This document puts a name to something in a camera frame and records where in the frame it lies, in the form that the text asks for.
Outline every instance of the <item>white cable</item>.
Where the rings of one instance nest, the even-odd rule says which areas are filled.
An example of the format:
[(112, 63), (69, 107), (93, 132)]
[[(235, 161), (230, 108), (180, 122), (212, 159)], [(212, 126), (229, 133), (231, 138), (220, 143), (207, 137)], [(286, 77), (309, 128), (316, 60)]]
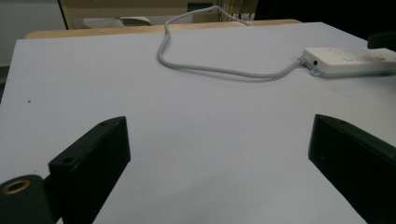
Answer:
[(160, 48), (158, 49), (158, 54), (157, 54), (158, 61), (161, 64), (163, 64), (164, 66), (173, 68), (173, 69), (187, 69), (187, 70), (195, 70), (195, 71), (206, 71), (206, 72), (213, 72), (213, 73), (230, 74), (230, 75), (235, 75), (235, 76), (239, 76), (239, 77), (260, 78), (260, 79), (263, 79), (264, 81), (273, 81), (273, 80), (280, 79), (280, 78), (284, 77), (285, 75), (287, 75), (291, 70), (299, 67), (303, 63), (303, 61), (301, 59), (298, 59), (296, 62), (292, 63), (291, 65), (289, 65), (287, 68), (283, 69), (280, 72), (270, 73), (270, 74), (257, 74), (257, 73), (242, 72), (242, 71), (232, 70), (232, 69), (201, 66), (201, 65), (194, 65), (194, 64), (170, 63), (170, 62), (166, 61), (165, 58), (163, 57), (163, 52), (164, 52), (164, 49), (165, 49), (166, 45), (168, 44), (169, 38), (171, 36), (171, 32), (168, 27), (169, 24), (174, 21), (180, 20), (182, 18), (188, 17), (190, 15), (193, 15), (196, 13), (201, 13), (201, 12), (207, 12), (207, 11), (210, 11), (213, 9), (219, 10), (226, 17), (228, 17), (234, 21), (239, 21), (239, 22), (244, 23), (246, 26), (249, 26), (249, 24), (246, 21), (242, 21), (235, 17), (232, 17), (227, 12), (225, 12), (224, 9), (222, 9), (219, 6), (198, 9), (198, 10), (194, 10), (194, 11), (182, 14), (182, 15), (177, 16), (177, 17), (166, 22), (166, 24), (164, 26), (165, 38), (163, 39), (163, 42), (161, 43)]

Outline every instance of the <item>wooden table edge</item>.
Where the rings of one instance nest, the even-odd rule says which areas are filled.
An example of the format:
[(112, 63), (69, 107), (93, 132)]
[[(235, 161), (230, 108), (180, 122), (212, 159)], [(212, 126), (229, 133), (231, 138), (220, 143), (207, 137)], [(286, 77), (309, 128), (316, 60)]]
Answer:
[[(264, 25), (280, 25), (301, 23), (293, 19), (284, 20), (268, 20), (268, 21), (248, 21), (250, 25), (264, 26)], [(238, 21), (226, 22), (205, 22), (205, 23), (188, 23), (188, 24), (171, 24), (170, 30), (193, 30), (205, 28), (222, 28), (244, 26)], [(74, 36), (92, 36), (92, 35), (124, 35), (124, 34), (142, 34), (164, 32), (163, 25), (153, 26), (135, 26), (135, 27), (121, 27), (121, 28), (101, 28), (101, 29), (77, 29), (77, 30), (55, 30), (55, 31), (35, 31), (26, 35), (26, 39), (39, 38), (60, 38), (60, 37), (74, 37)]]

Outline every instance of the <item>white table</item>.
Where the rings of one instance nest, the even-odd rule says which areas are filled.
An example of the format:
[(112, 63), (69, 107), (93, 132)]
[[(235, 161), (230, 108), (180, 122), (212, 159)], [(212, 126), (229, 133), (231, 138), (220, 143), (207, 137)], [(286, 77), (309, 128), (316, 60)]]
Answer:
[[(162, 33), (17, 42), (0, 106), (0, 181), (49, 174), (91, 127), (126, 116), (132, 160), (95, 223), (364, 223), (307, 158), (315, 114), (396, 146), (396, 77), (275, 82), (175, 71)], [(172, 62), (270, 73), (308, 47), (366, 42), (320, 22), (174, 31)]]

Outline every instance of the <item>white power strip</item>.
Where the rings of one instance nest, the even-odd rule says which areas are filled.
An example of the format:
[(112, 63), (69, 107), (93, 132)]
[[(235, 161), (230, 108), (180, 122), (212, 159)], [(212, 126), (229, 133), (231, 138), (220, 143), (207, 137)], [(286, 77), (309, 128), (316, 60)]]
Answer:
[(307, 48), (301, 58), (315, 77), (396, 75), (396, 52), (390, 49)]

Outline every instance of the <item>white device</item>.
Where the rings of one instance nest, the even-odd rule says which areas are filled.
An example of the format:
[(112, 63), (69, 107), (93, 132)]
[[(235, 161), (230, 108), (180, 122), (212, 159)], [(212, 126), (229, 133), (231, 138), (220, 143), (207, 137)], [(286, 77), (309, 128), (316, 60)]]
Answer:
[(396, 52), (390, 49), (307, 48), (301, 59), (314, 77), (396, 75)]

